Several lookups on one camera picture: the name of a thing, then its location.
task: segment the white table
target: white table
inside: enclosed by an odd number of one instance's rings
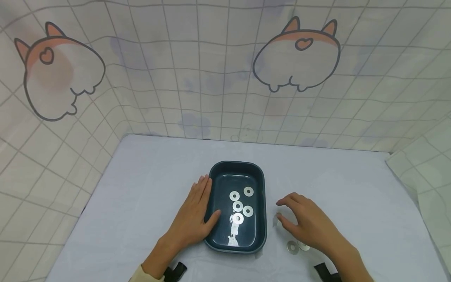
[[[182,253],[186,282],[320,281],[316,250],[292,255],[273,215],[290,192],[313,199],[360,251],[378,281],[447,281],[418,209],[392,175],[387,153],[130,135],[119,145],[47,282],[127,282],[167,230],[191,184],[217,162],[261,167],[268,236],[259,255],[203,243]]]

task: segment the dark blue tray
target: dark blue tray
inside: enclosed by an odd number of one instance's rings
[[[220,252],[238,254],[258,252],[265,244],[267,236],[263,171],[250,162],[223,161],[212,167],[210,178],[213,179],[213,185],[205,221],[218,209],[222,213],[218,223],[205,238],[205,243],[213,250]],[[252,187],[252,196],[245,195],[246,187]],[[243,208],[246,206],[253,208],[252,215],[247,213],[250,211],[248,209],[243,209],[239,211],[240,214],[236,214],[238,212],[234,210],[233,205],[238,205],[235,209],[240,210],[239,203],[231,200],[232,191],[239,193],[238,200]]]

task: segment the sleeve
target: sleeve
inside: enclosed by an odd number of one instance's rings
[[[160,279],[153,278],[149,274],[145,273],[141,265],[139,265],[129,282],[163,282],[164,279],[164,275]]]

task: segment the cat ear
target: cat ear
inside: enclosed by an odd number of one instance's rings
[[[285,25],[281,33],[293,31],[293,30],[300,30],[301,29],[301,22],[299,21],[298,16],[294,16],[291,18],[291,20]]]
[[[27,53],[28,50],[30,49],[30,46],[28,46],[25,42],[23,42],[18,38],[14,39],[14,45],[16,46],[17,52],[19,53],[22,62],[25,64],[25,60],[27,58]]]
[[[337,32],[337,20],[333,19],[330,22],[328,22],[321,31],[324,31],[325,33],[328,33],[332,36],[335,36],[335,33]]]
[[[54,23],[51,23],[51,22],[46,22],[46,34],[47,34],[47,37],[66,36],[59,27],[57,27]]]

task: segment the silver washer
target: silver washer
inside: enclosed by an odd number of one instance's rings
[[[230,192],[229,198],[232,201],[238,201],[239,200],[239,193],[237,191]]]
[[[233,223],[240,225],[244,221],[244,216],[241,213],[236,213],[233,215]]]
[[[297,254],[299,252],[298,244],[294,241],[288,241],[288,243],[286,243],[286,249],[290,254]]]
[[[233,210],[236,212],[241,212],[243,210],[243,203],[240,201],[233,202]]]
[[[299,248],[300,248],[301,250],[303,250],[303,251],[308,251],[308,250],[310,249],[310,246],[304,244],[304,243],[301,242],[301,241],[298,241],[298,246],[299,246]]]
[[[248,197],[250,197],[250,196],[252,196],[253,195],[253,189],[252,189],[252,187],[246,187],[245,189],[244,189],[244,194],[246,195],[246,196],[248,196]]]
[[[245,206],[243,208],[243,214],[245,217],[251,217],[253,215],[253,208],[251,206]]]

